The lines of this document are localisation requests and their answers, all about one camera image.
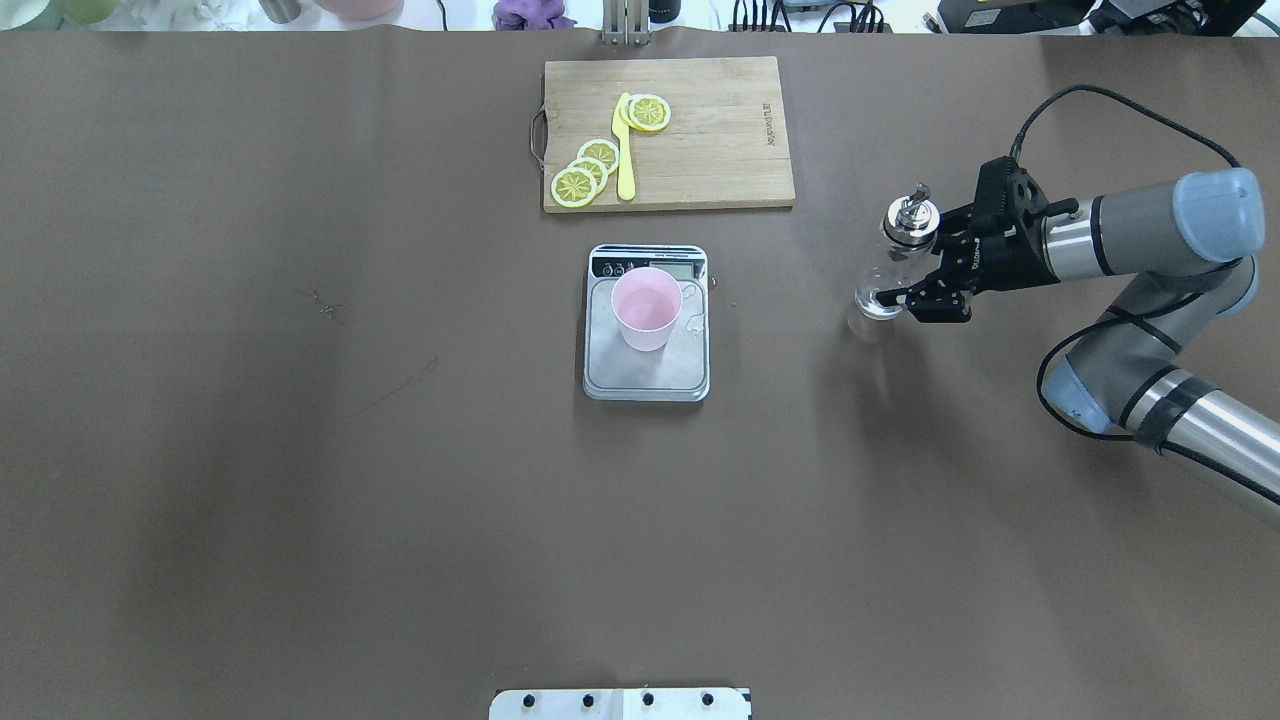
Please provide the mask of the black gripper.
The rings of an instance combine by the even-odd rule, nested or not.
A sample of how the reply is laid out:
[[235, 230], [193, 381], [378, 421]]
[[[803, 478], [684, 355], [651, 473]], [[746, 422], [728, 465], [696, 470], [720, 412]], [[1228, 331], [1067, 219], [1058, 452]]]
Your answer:
[[1051, 202], [1015, 159], [989, 160], [979, 169], [973, 201], [940, 217], [932, 242], [940, 246], [940, 272], [905, 288], [878, 290], [876, 301], [919, 323], [959, 324], [972, 319], [973, 293], [1057, 284], [1046, 222], [1079, 209], [1078, 199]]

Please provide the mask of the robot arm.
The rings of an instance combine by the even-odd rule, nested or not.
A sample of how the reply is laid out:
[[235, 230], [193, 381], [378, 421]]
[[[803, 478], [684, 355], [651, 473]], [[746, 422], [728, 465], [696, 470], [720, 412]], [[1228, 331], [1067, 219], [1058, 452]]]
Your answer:
[[964, 323], [980, 293], [1124, 277], [1089, 325], [1041, 360], [1036, 396], [1068, 430], [1137, 445], [1194, 468], [1277, 525], [1277, 423], [1178, 365], [1260, 283], [1265, 210], [1256, 176], [1231, 167], [1082, 201], [1052, 201], [1011, 156], [986, 163], [974, 199], [941, 211], [927, 186], [895, 199], [863, 313]]

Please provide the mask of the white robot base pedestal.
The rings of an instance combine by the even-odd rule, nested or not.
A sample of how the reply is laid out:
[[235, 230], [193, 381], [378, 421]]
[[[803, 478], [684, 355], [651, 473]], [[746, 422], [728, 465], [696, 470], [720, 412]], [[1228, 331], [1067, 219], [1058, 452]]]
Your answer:
[[753, 719], [749, 689], [631, 687], [508, 689], [492, 700], [489, 719]]

